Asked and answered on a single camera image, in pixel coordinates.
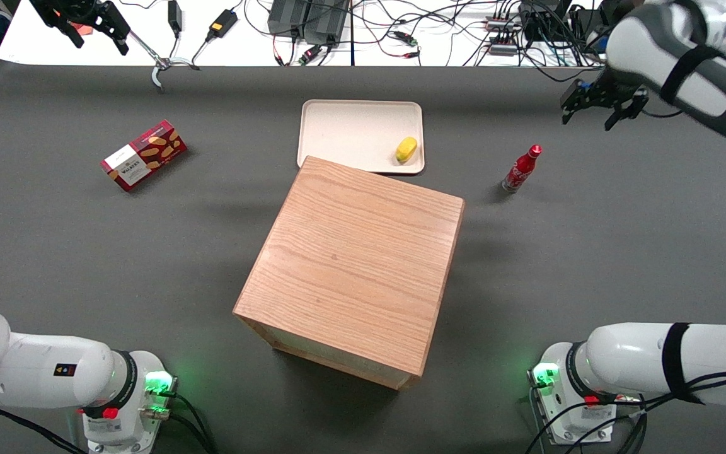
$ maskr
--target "wooden box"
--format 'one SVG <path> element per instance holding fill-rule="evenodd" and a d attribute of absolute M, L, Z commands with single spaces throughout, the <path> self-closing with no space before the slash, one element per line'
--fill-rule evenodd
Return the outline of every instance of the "wooden box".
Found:
<path fill-rule="evenodd" d="M 307 158 L 234 315 L 274 348 L 402 390 L 422 376 L 463 210 Z"/>

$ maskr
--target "red box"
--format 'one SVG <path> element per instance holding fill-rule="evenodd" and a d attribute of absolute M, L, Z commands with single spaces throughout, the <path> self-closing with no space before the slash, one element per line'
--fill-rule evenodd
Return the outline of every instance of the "red box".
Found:
<path fill-rule="evenodd" d="M 179 137 L 175 127 L 164 120 L 103 159 L 100 166 L 119 187 L 132 190 L 185 151 L 187 145 L 184 140 Z"/>

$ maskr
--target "white tray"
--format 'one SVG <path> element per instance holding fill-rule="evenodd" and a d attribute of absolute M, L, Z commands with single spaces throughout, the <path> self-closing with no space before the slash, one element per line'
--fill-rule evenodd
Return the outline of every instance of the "white tray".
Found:
<path fill-rule="evenodd" d="M 299 167 L 308 156 L 367 172 L 415 175 L 424 169 L 422 108 L 393 101 L 309 100 L 302 107 Z M 400 164 L 397 146 L 411 136 L 418 147 Z"/>

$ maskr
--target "red bottle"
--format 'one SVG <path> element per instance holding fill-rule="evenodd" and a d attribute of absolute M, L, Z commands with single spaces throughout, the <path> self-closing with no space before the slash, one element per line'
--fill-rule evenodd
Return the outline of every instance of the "red bottle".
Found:
<path fill-rule="evenodd" d="M 528 153 L 519 157 L 515 165 L 512 166 L 509 175 L 506 175 L 506 178 L 504 178 L 504 181 L 502 181 L 500 186 L 508 192 L 517 192 L 519 187 L 522 186 L 522 182 L 524 182 L 525 179 L 528 178 L 528 175 L 534 171 L 536 158 L 541 153 L 542 147 L 538 146 L 538 144 L 534 144 L 534 146 L 528 150 Z"/>

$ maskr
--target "gray table surface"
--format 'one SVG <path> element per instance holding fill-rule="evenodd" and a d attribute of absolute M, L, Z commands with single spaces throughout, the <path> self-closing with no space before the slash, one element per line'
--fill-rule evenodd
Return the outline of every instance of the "gray table surface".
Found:
<path fill-rule="evenodd" d="M 524 371 L 551 343 L 616 322 L 726 323 L 726 144 L 689 119 L 603 132 L 599 109 L 565 127 L 565 84 L 533 69 L 162 77 L 166 95 L 146 68 L 0 62 L 0 313 L 15 331 L 155 352 L 222 452 L 522 452 Z M 272 351 L 231 316 L 310 98 L 420 103 L 427 167 L 401 179 L 467 201 L 425 376 L 405 393 Z M 164 118 L 191 152 L 123 193 L 99 161 Z M 533 177 L 498 196 L 532 143 Z M 69 411 L 18 413 L 69 434 Z M 54 451 L 0 419 L 1 453 Z M 168 423 L 156 452 L 199 448 Z M 643 452 L 726 452 L 726 408 L 664 405 Z"/>

